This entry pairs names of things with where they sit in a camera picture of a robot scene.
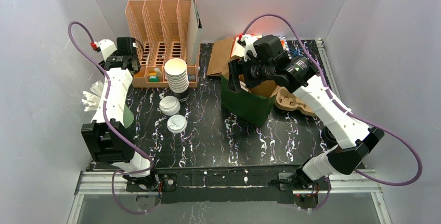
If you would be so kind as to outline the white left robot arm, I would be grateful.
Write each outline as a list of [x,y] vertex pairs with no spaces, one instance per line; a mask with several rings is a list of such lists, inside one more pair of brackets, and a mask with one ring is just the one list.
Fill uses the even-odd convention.
[[128,182],[143,190],[155,190],[159,182],[149,169],[152,163],[134,149],[129,133],[134,115],[126,97],[134,75],[140,71],[138,42],[133,37],[119,37],[116,42],[103,39],[91,45],[103,56],[98,65],[104,81],[83,93],[85,110],[95,114],[90,123],[82,125],[82,137],[94,162],[117,167]]

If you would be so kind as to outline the green paper bag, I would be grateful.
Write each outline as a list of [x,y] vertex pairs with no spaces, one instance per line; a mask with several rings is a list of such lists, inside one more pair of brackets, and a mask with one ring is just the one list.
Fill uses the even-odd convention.
[[262,127],[275,104],[275,82],[264,81],[248,91],[235,93],[227,88],[228,80],[228,65],[224,65],[221,75],[221,108],[256,127]]

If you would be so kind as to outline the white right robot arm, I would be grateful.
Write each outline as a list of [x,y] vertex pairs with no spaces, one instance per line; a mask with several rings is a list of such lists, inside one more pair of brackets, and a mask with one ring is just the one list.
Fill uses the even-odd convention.
[[228,88],[242,90],[239,76],[251,89],[264,81],[274,81],[302,100],[320,118],[337,144],[302,164],[295,182],[307,187],[331,174],[351,174],[384,137],[384,131],[350,117],[351,110],[338,107],[338,97],[323,85],[319,70],[304,56],[290,57],[279,37],[241,35],[237,43],[244,55],[228,62]]

